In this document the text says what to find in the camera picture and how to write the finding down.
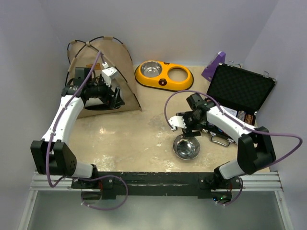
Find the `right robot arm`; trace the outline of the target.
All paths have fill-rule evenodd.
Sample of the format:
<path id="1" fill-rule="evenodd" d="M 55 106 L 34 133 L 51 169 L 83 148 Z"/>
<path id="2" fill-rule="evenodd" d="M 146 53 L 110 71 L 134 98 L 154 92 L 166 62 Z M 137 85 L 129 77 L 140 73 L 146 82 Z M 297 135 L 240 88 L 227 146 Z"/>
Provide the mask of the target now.
<path id="1" fill-rule="evenodd" d="M 264 127 L 255 128 L 231 115 L 213 101 L 205 101 L 198 93 L 187 98 L 191 111 L 182 113 L 185 137 L 201 134 L 204 125 L 211 123 L 225 132 L 237 144 L 237 157 L 214 170 L 214 184 L 225 188 L 231 179 L 243 174 L 251 175 L 275 162 L 271 137 Z"/>

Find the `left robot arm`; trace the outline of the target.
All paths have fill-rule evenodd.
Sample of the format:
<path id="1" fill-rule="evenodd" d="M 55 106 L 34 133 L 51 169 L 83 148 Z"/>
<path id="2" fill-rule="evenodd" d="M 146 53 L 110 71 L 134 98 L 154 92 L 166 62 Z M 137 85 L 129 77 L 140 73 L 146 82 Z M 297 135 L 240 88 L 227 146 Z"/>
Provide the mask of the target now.
<path id="1" fill-rule="evenodd" d="M 82 178 L 89 188 L 99 184 L 97 169 L 93 164 L 76 159 L 68 141 L 77 117 L 90 99 L 99 99 L 101 104 L 91 109 L 114 110 L 125 103 L 119 86 L 112 86 L 117 76 L 115 67 L 104 68 L 96 76 L 92 68 L 75 68 L 75 77 L 70 79 L 62 90 L 58 111 L 47 132 L 40 140 L 34 140 L 30 150 L 39 174 Z"/>

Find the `steel bowl front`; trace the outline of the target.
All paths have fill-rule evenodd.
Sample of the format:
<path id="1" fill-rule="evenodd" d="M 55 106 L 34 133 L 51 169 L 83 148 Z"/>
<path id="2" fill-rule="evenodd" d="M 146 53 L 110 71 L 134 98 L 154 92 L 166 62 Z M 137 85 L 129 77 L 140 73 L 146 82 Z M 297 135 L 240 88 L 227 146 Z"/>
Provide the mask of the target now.
<path id="1" fill-rule="evenodd" d="M 200 143 L 195 137 L 178 135 L 173 142 L 174 153 L 183 160 L 192 160 L 200 152 Z"/>

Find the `steel bowl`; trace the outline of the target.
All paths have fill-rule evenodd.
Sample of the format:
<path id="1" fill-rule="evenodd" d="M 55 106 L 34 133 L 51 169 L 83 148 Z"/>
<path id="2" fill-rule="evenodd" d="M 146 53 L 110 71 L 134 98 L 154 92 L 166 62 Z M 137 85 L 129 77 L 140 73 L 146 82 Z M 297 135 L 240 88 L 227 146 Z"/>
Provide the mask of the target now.
<path id="1" fill-rule="evenodd" d="M 200 152 L 200 143 L 195 137 L 178 135 L 173 142 L 174 153 L 183 160 L 192 160 Z"/>
<path id="2" fill-rule="evenodd" d="M 162 66 L 157 61 L 147 61 L 141 65 L 141 73 L 145 77 L 157 77 L 162 72 Z"/>

